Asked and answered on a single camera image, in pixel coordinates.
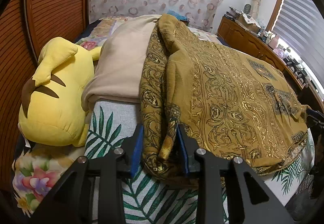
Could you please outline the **mustard gold patterned garment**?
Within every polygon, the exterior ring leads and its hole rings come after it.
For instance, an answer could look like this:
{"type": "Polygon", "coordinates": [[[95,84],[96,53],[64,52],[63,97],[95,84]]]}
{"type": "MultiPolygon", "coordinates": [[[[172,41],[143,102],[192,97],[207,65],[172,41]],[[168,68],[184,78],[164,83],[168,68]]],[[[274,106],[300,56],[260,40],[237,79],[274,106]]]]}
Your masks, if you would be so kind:
{"type": "Polygon", "coordinates": [[[258,175],[289,167],[308,138],[307,106],[281,71],[233,48],[200,40],[176,17],[158,18],[140,81],[146,171],[170,185],[186,180],[176,145],[184,126],[213,155],[242,157],[258,175]]]}

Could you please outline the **floral pink cream quilt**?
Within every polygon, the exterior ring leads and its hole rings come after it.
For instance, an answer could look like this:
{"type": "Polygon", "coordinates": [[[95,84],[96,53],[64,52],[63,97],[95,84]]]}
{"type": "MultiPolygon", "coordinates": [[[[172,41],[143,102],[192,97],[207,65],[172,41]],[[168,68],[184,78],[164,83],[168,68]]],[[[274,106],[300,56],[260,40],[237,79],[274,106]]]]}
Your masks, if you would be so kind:
{"type": "MultiPolygon", "coordinates": [[[[102,48],[105,41],[130,17],[106,17],[96,23],[89,35],[78,41],[77,45],[87,50],[99,46],[102,48]]],[[[98,60],[94,62],[94,73],[98,60]]],[[[87,111],[86,121],[89,123],[92,110],[87,111]]],[[[13,187],[16,191],[16,200],[24,214],[32,214],[42,199],[58,181],[63,172],[82,154],[85,154],[85,145],[75,147],[49,146],[35,143],[28,151],[23,152],[14,162],[15,176],[13,187]]]]}

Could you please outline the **white green leaf blanket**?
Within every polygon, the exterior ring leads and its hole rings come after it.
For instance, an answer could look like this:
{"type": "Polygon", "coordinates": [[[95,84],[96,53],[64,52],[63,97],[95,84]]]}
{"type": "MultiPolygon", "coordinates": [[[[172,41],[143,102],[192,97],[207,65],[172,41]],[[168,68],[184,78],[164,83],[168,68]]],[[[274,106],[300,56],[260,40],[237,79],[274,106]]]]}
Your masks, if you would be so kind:
{"type": "MultiPolygon", "coordinates": [[[[94,104],[85,145],[85,156],[95,159],[120,147],[141,121],[136,103],[99,100],[94,104]]],[[[314,165],[315,146],[309,134],[297,159],[286,169],[262,179],[278,200],[286,205],[296,194],[314,165]]],[[[194,223],[196,189],[173,188],[154,179],[142,167],[135,177],[122,182],[126,223],[194,223]]]]}

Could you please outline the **pink container on cabinet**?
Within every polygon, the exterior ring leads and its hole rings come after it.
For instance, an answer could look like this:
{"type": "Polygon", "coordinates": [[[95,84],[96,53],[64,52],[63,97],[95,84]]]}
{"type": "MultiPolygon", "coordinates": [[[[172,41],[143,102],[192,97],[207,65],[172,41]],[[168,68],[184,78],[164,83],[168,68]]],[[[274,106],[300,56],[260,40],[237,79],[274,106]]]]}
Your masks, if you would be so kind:
{"type": "Polygon", "coordinates": [[[279,35],[276,34],[270,40],[269,46],[270,46],[271,49],[274,50],[274,49],[276,49],[278,47],[278,43],[279,43],[279,35]]]}

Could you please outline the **yellow Pikachu plush toy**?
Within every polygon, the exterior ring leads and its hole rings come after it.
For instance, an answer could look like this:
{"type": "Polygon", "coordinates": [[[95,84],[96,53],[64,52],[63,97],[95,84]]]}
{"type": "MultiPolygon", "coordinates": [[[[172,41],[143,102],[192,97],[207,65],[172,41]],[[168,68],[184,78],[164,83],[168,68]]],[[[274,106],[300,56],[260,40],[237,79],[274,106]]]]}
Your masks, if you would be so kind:
{"type": "Polygon", "coordinates": [[[100,50],[62,37],[45,44],[21,92],[18,127],[24,138],[49,146],[85,145],[89,123],[81,96],[94,76],[100,50]]]}

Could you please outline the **grey striped window blind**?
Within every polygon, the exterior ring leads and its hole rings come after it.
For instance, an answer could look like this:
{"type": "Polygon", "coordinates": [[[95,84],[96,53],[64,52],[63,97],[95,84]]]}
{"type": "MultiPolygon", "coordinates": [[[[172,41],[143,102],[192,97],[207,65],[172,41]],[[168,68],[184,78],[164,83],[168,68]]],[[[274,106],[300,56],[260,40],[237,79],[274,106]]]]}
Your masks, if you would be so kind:
{"type": "Polygon", "coordinates": [[[323,16],[312,0],[283,0],[272,31],[299,56],[323,92],[323,16]]]}

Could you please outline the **cardboard box on cabinet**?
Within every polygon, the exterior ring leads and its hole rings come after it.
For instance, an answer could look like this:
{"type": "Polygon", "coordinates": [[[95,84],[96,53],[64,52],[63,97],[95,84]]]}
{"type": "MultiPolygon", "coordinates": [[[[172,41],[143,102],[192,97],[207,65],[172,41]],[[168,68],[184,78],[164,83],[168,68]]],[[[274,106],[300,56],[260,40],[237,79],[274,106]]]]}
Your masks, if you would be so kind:
{"type": "Polygon", "coordinates": [[[240,23],[244,28],[247,30],[257,34],[261,27],[260,25],[254,20],[250,15],[241,13],[238,20],[238,23],[240,23]]]}

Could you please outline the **wooden sideboard cabinet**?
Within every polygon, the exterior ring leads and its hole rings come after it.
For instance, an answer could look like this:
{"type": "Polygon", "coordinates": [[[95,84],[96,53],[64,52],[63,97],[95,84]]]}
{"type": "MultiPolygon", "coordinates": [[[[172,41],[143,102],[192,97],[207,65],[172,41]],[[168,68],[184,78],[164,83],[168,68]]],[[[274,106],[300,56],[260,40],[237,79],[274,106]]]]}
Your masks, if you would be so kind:
{"type": "Polygon", "coordinates": [[[300,93],[305,88],[305,85],[300,84],[286,63],[273,52],[270,46],[238,23],[223,16],[217,30],[217,35],[229,47],[261,59],[279,69],[295,92],[300,93]]]}

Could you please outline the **beige folded garment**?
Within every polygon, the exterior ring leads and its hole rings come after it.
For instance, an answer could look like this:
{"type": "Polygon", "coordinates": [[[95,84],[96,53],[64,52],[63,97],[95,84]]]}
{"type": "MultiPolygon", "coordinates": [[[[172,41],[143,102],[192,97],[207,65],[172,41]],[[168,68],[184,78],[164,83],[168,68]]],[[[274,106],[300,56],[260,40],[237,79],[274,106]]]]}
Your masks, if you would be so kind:
{"type": "Polygon", "coordinates": [[[101,48],[94,77],[82,93],[84,111],[100,99],[139,103],[148,44],[159,15],[143,15],[121,24],[101,48]]]}

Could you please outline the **box with blue cloth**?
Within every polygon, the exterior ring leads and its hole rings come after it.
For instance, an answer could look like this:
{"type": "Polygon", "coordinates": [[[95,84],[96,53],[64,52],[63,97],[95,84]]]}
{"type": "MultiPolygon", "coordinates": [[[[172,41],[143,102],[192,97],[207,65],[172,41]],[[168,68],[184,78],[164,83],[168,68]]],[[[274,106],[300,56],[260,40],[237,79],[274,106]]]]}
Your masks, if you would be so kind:
{"type": "Polygon", "coordinates": [[[188,18],[186,16],[182,16],[181,14],[179,14],[176,11],[173,11],[173,10],[168,10],[167,14],[174,16],[179,21],[183,22],[186,26],[188,26],[189,20],[188,20],[188,18]]]}

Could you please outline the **brown louvered wardrobe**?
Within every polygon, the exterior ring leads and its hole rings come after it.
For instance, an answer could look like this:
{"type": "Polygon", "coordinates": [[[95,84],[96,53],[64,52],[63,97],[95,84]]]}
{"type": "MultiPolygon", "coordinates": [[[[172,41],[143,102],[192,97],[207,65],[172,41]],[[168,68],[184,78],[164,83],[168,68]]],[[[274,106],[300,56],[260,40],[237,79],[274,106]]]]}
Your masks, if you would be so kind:
{"type": "Polygon", "coordinates": [[[1,190],[11,190],[21,90],[54,37],[74,41],[88,26],[88,0],[1,0],[1,190]]]}

